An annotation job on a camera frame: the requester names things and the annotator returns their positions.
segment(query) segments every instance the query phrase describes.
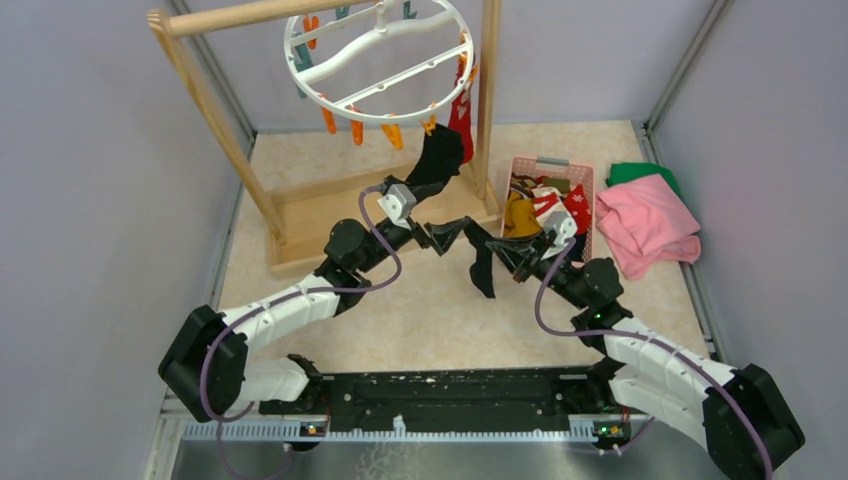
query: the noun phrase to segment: orange clothespin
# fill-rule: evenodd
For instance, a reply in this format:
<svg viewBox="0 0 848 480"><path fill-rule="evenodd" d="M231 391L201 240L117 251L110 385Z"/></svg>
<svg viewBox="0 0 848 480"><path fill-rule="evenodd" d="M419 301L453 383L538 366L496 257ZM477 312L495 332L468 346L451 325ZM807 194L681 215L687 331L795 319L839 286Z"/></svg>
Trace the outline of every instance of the orange clothespin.
<svg viewBox="0 0 848 480"><path fill-rule="evenodd" d="M362 111L360 109L354 107L353 105L351 105L347 108L353 110L354 112L362 113ZM350 131L353 134L353 143L357 146L362 145L362 140L365 137L365 134L363 132L362 122L359 122L357 120L351 120L350 121Z"/></svg>
<svg viewBox="0 0 848 480"><path fill-rule="evenodd" d="M436 102L433 102L433 103L430 104L430 108L435 108L435 107L436 107ZM421 122L421 126L424 127L424 132L427 134L427 136L429 137L430 135L432 135L433 130L436 129L436 115L435 114L430 115L430 121L429 122L425 123L424 120L419 120L419 121Z"/></svg>
<svg viewBox="0 0 848 480"><path fill-rule="evenodd" d="M465 43L465 32L464 31L459 34L459 44L462 45L463 43ZM464 53L461 53L459 55L459 71L460 72L465 70L465 62L468 61L468 59L466 57L467 57L467 55L465 55ZM476 63L474 64L474 66L471 67L471 74L468 75L468 83L465 84L466 89L470 88L471 84L474 83L474 77L477 76L477 69L479 67L480 67L480 65L478 65Z"/></svg>
<svg viewBox="0 0 848 480"><path fill-rule="evenodd" d="M388 137L396 149L403 150L403 137L400 134L400 125L396 123L393 125L383 124L380 125L380 128L383 129L383 133L386 134L386 137Z"/></svg>
<svg viewBox="0 0 848 480"><path fill-rule="evenodd" d="M312 16L312 20L309 19L309 14L303 16L303 33L311 32L316 28L321 26L321 20L318 19L315 15ZM318 46L318 39L310 40L306 42L309 45L310 50L315 50L315 47Z"/></svg>
<svg viewBox="0 0 848 480"><path fill-rule="evenodd" d="M318 94L321 98L327 98L323 93ZM324 114L324 124L327 125L327 131L330 132L331 135L336 133L336 118L333 117L333 112L327 110L324 107L321 107L321 113Z"/></svg>

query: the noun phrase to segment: yellow cloth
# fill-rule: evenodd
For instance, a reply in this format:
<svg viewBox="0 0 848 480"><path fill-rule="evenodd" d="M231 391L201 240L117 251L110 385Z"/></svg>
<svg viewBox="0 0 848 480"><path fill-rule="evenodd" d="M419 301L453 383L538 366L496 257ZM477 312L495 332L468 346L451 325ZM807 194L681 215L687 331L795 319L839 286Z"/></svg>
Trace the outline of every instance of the yellow cloth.
<svg viewBox="0 0 848 480"><path fill-rule="evenodd" d="M511 192L504 208L504 237L517 238L535 235L542 230L536 221L533 201Z"/></svg>

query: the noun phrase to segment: white wall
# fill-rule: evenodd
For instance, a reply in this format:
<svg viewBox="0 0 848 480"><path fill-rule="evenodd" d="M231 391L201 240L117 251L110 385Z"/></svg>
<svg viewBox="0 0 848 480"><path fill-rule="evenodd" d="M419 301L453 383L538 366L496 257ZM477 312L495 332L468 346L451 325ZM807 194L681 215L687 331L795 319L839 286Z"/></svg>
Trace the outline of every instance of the white wall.
<svg viewBox="0 0 848 480"><path fill-rule="evenodd" d="M659 131L704 229L733 363L769 370L807 435L792 478L844 478L848 3L736 2Z"/></svg>
<svg viewBox="0 0 848 480"><path fill-rule="evenodd" d="M198 11L237 2L187 3ZM472 36L480 40L482 0L452 3ZM711 4L712 0L504 1L495 120L647 118ZM419 18L438 11L426 0L414 0L412 5ZM398 8L397 19L401 11ZM326 23L335 15L327 11L319 17ZM284 63L285 24L283 19L215 32L207 39L255 128L322 130L320 110L297 96ZM313 58L328 58L362 31L350 27L319 41ZM340 98L342 92L371 85L458 42L456 27L443 31L441 36L395 39L320 86L328 97ZM418 110L450 91L455 67L451 63L446 68L392 87L360 107L371 113ZM446 121L447 112L442 117Z"/></svg>
<svg viewBox="0 0 848 480"><path fill-rule="evenodd" d="M232 168L157 0L0 6L0 476L139 478L156 367L206 301Z"/></svg>

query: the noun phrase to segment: wooden base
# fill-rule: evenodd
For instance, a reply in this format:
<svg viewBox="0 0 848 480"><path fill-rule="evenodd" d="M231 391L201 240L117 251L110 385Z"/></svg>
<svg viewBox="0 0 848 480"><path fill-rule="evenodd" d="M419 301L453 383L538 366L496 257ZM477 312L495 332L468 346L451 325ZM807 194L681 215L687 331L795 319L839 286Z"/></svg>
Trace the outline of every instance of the wooden base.
<svg viewBox="0 0 848 480"><path fill-rule="evenodd" d="M283 243L279 236L269 233L271 271L288 277L314 270L325 258L324 245L333 225L344 218L361 220L359 193L365 187L381 183L389 175L406 178L414 166L409 163L271 193L274 208L282 217L285 235ZM478 199L468 168L463 165L462 178L453 179L442 193L416 206L412 218L421 224L445 223L468 215L483 228L496 229L500 209L492 186L487 186L484 200ZM374 223L385 216L377 205L378 197L371 195L366 201ZM401 251L418 248L411 243Z"/></svg>

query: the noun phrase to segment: red patterned cloth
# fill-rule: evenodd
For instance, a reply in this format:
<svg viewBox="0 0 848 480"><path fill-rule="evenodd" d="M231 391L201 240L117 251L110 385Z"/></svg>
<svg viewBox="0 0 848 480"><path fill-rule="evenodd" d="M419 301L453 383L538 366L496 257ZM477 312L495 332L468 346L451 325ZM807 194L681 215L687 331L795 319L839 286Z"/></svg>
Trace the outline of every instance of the red patterned cloth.
<svg viewBox="0 0 848 480"><path fill-rule="evenodd" d="M453 85L456 86L462 77L462 65L456 69L456 79ZM459 132L462 136L462 146L465 148L465 158L462 163L468 163L474 156L474 140L471 139L471 82L468 82L467 88L462 93L457 95L451 104L451 118L448 122L448 128Z"/></svg>
<svg viewBox="0 0 848 480"><path fill-rule="evenodd" d="M589 231L592 226L592 208L589 206L589 200L586 194L583 193L583 185L577 185L565 197L565 208L574 217L577 222L577 234L583 234Z"/></svg>

